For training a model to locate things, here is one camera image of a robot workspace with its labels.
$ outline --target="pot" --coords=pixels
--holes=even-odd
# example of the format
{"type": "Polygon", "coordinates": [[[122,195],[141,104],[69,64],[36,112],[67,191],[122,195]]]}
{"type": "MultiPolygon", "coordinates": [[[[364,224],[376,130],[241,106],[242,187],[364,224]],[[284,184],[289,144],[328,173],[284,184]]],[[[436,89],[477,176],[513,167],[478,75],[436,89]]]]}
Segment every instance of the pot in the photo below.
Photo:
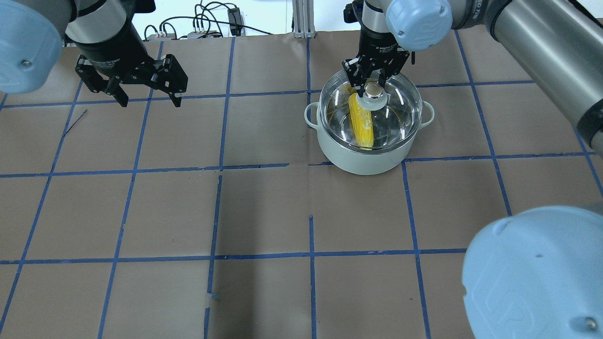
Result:
{"type": "MultiPolygon", "coordinates": [[[[372,77],[368,82],[376,82],[378,74],[372,77]]],[[[348,105],[356,89],[350,86],[344,71],[336,73],[324,85],[319,102],[311,103],[304,111],[306,123],[317,131],[324,155],[344,171],[369,176],[391,170],[408,155],[417,132],[435,118],[433,106],[422,100],[417,87],[404,75],[391,77],[383,90],[388,95],[387,104],[371,111],[372,147],[356,143],[348,105]],[[427,122],[421,120],[424,107],[431,113],[427,122]],[[316,110],[318,124],[312,123],[311,110],[316,110]]]]}

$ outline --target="blue rounded cover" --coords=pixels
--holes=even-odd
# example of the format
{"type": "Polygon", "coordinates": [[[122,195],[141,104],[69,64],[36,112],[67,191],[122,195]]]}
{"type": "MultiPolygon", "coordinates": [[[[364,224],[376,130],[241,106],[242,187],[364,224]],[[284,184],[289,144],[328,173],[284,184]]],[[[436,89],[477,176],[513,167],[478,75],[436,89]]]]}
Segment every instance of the blue rounded cover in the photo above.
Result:
{"type": "Polygon", "coordinates": [[[467,249],[463,285],[477,339],[603,338],[603,217],[553,206],[490,224],[467,249]]]}
{"type": "Polygon", "coordinates": [[[57,29],[40,13],[0,0],[0,90],[27,93],[40,88],[63,47],[57,29]]]}
{"type": "Polygon", "coordinates": [[[386,21],[402,48],[423,51],[446,37],[452,27],[452,8],[447,0],[394,0],[386,21]]]}

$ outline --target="white wall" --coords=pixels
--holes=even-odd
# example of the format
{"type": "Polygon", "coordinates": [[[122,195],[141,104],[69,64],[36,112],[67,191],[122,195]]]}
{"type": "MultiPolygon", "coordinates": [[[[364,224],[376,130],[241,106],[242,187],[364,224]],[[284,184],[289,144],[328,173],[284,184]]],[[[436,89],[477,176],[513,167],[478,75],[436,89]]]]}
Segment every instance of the white wall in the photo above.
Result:
{"type": "MultiPolygon", "coordinates": [[[[352,0],[314,0],[314,26],[317,31],[357,30],[358,24],[343,22],[343,9],[352,0]]],[[[158,26],[161,21],[171,16],[194,16],[194,6],[198,0],[156,0],[157,10],[150,14],[137,14],[134,25],[142,35],[145,26],[158,26]]],[[[291,31],[291,0],[229,0],[241,8],[244,24],[275,34],[291,31]]],[[[595,17],[603,17],[602,0],[580,0],[595,17]]],[[[228,22],[226,9],[221,7],[212,11],[219,21],[228,22]]],[[[176,28],[178,36],[192,31],[192,20],[176,19],[170,21],[176,28]]],[[[230,33],[228,25],[221,25],[224,35],[230,33]]],[[[247,35],[261,33],[246,30],[247,35]]]]}

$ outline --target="yellow corn cob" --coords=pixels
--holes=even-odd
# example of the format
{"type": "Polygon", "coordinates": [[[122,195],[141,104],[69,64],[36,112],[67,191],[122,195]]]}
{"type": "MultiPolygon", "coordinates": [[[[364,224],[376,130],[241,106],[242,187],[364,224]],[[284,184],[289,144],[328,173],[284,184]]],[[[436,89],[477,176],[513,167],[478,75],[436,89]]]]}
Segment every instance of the yellow corn cob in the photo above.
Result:
{"type": "Polygon", "coordinates": [[[350,106],[350,120],[356,136],[356,143],[361,147],[372,147],[374,136],[371,112],[360,106],[356,93],[350,96],[347,103],[350,106]]]}

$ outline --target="pot handle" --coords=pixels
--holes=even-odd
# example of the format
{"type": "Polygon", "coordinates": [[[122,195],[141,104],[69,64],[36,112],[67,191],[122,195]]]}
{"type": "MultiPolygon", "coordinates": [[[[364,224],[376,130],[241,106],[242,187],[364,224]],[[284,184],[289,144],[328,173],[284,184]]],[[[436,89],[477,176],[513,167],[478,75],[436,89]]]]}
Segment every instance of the pot handle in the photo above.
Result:
{"type": "Polygon", "coordinates": [[[428,122],[424,122],[424,123],[420,124],[419,127],[418,127],[419,130],[422,130],[425,127],[429,126],[429,124],[431,124],[434,121],[434,119],[435,119],[435,109],[434,109],[434,107],[430,103],[428,103],[427,101],[424,101],[423,105],[425,107],[427,107],[429,109],[429,111],[431,112],[431,119],[428,122]]]}
{"type": "Polygon", "coordinates": [[[314,128],[315,130],[318,130],[318,125],[313,124],[308,113],[312,114],[312,109],[315,108],[317,110],[317,114],[316,117],[318,117],[318,105],[320,103],[316,102],[316,103],[311,103],[310,105],[306,106],[306,109],[303,111],[303,117],[306,120],[306,123],[308,124],[308,126],[314,128]]]}

